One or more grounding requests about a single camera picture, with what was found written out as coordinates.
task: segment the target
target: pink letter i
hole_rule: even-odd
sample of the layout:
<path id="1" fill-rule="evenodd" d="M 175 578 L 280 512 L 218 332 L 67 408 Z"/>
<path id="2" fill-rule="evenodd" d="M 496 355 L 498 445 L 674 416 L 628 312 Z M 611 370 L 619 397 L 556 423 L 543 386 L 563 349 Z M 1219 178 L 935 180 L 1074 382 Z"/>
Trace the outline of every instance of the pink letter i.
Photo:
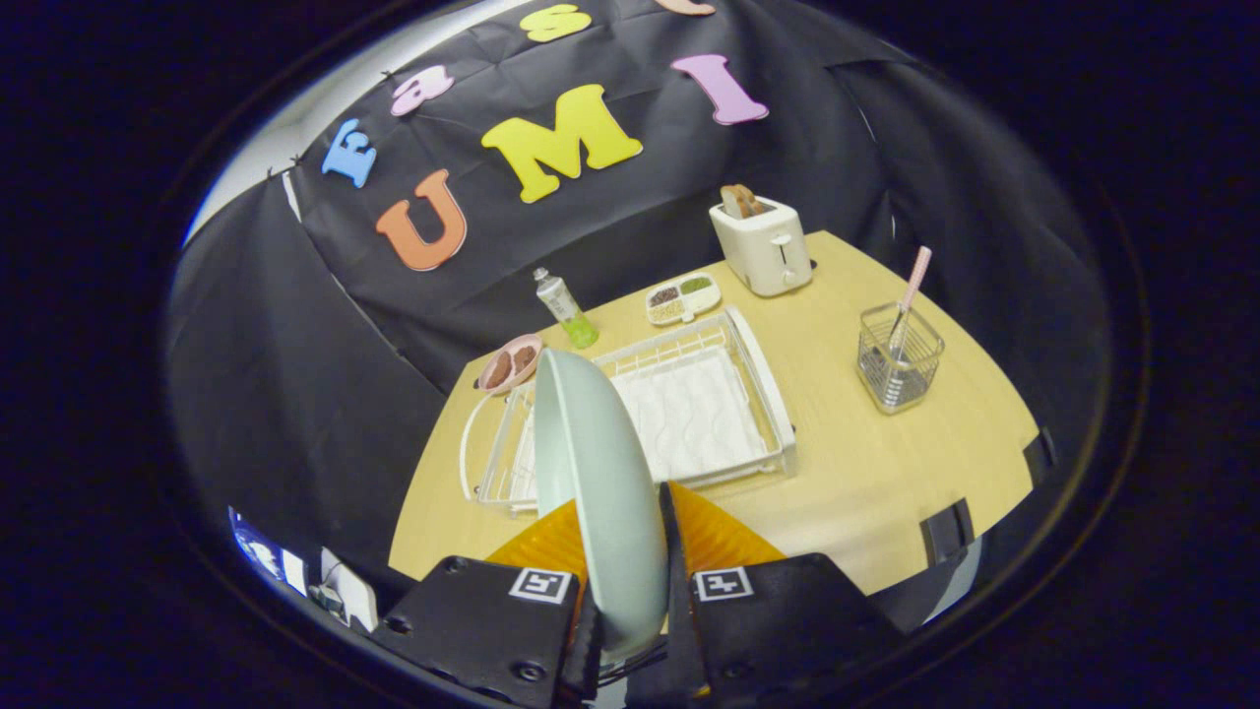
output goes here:
<path id="1" fill-rule="evenodd" d="M 717 108 L 713 111 L 713 120 L 724 126 L 756 121 L 770 115 L 770 108 L 748 98 L 743 87 L 727 71 L 726 57 L 721 54 L 683 57 L 669 65 L 689 74 L 701 84 Z"/>

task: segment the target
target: yellow letter m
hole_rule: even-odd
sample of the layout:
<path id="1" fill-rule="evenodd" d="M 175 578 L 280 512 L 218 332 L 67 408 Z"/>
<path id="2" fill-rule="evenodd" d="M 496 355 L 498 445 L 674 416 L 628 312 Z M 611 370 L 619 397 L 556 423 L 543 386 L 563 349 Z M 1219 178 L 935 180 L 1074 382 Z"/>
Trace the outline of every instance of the yellow letter m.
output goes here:
<path id="1" fill-rule="evenodd" d="M 483 146 L 496 147 L 507 157 L 520 179 L 520 200 L 527 204 L 559 189 L 559 178 L 544 173 L 539 162 L 568 178 L 582 174 L 580 142 L 586 146 L 586 164 L 596 170 L 643 151 L 643 142 L 627 136 L 604 105 L 604 87 L 597 83 L 559 94 L 556 130 L 508 118 L 481 136 Z"/>

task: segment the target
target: table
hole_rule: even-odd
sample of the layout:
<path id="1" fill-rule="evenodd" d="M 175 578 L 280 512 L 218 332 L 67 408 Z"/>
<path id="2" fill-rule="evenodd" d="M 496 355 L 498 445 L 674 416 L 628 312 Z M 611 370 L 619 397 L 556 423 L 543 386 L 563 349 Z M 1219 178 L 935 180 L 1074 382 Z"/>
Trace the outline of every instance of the table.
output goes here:
<path id="1" fill-rule="evenodd" d="M 789 479 L 753 476 L 699 492 L 789 557 L 827 554 L 869 594 L 927 568 L 922 520 L 965 497 L 979 536 L 1023 500 L 1032 490 L 1023 450 L 1037 427 L 988 353 L 921 293 L 916 311 L 945 340 L 940 370 L 921 404 L 879 413 L 856 370 L 858 314 L 900 297 L 906 281 L 828 232 L 805 238 L 818 266 L 793 292 L 760 297 L 724 261 L 703 268 L 722 290 L 718 307 L 737 306 L 761 344 L 796 427 L 798 466 Z M 583 356 L 668 329 L 648 322 L 646 290 L 587 311 L 600 339 Z M 575 350 L 558 324 L 539 335 Z M 484 559 L 537 520 L 466 501 L 457 480 L 460 437 L 484 397 L 472 383 L 489 358 L 464 369 L 403 501 L 389 565 L 413 578 L 450 554 Z M 486 403 L 470 432 L 470 487 L 485 470 L 500 402 Z"/>

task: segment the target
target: toaster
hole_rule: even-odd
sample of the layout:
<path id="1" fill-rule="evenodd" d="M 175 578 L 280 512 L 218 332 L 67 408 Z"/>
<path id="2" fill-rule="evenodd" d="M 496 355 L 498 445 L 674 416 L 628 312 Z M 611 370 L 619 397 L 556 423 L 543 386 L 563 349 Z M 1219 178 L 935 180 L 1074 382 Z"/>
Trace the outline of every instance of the toaster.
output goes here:
<path id="1" fill-rule="evenodd" d="M 717 204 L 709 218 L 727 264 L 748 290 L 769 297 L 805 285 L 814 271 L 796 209 L 765 196 L 757 199 L 772 208 L 740 218 Z"/>

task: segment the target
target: green liquid bottle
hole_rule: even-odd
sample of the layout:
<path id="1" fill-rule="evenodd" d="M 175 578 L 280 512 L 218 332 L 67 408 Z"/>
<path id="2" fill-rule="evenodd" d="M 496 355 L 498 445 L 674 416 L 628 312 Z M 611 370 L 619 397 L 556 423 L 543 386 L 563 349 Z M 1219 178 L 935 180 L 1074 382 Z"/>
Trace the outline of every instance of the green liquid bottle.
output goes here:
<path id="1" fill-rule="evenodd" d="M 534 268 L 534 280 L 538 281 L 538 298 L 559 320 L 573 346 L 582 349 L 595 344 L 595 340 L 600 337 L 600 331 L 582 314 L 582 309 L 577 306 L 568 286 L 564 285 L 564 278 L 548 275 L 547 268 Z"/>

